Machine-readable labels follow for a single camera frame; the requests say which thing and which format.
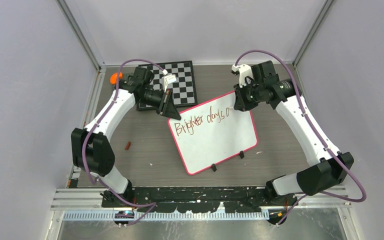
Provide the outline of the brown marker cap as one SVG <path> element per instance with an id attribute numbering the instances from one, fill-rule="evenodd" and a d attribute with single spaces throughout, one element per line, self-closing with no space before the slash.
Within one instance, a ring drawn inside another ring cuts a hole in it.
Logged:
<path id="1" fill-rule="evenodd" d="M 125 146 L 125 150 L 126 150 L 126 151 L 129 150 L 130 147 L 131 147 L 131 142 L 128 141 L 127 144 L 126 144 L 126 146 Z"/>

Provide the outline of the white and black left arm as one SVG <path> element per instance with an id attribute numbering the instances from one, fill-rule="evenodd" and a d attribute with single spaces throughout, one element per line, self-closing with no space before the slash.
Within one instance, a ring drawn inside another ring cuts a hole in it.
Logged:
<path id="1" fill-rule="evenodd" d="M 136 104 L 142 103 L 153 107 L 159 116 L 181 119 L 173 91 L 168 88 L 177 77 L 163 69 L 162 89 L 150 86 L 154 77 L 154 73 L 144 67 L 136 67 L 133 74 L 126 77 L 118 73 L 114 91 L 104 108 L 85 127 L 75 128 L 70 136 L 73 165 L 89 174 L 93 183 L 99 181 L 107 187 L 121 207 L 128 207 L 134 199 L 132 183 L 116 168 L 110 144 L 123 117 Z"/>

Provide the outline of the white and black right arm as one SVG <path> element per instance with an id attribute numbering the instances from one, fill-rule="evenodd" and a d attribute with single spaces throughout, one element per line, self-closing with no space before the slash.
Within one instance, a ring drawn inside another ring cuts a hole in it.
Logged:
<path id="1" fill-rule="evenodd" d="M 234 110 L 247 112 L 259 103 L 269 104 L 293 132 L 309 165 L 297 173 L 267 181 L 264 194 L 268 203 L 279 205 L 295 193 L 313 196 L 344 181 L 347 173 L 341 165 L 350 169 L 354 164 L 352 154 L 341 152 L 334 144 L 322 143 L 328 138 L 316 123 L 308 123 L 313 116 L 291 78 L 280 80 L 270 60 L 253 66 L 232 65 L 231 72 L 238 76 Z"/>

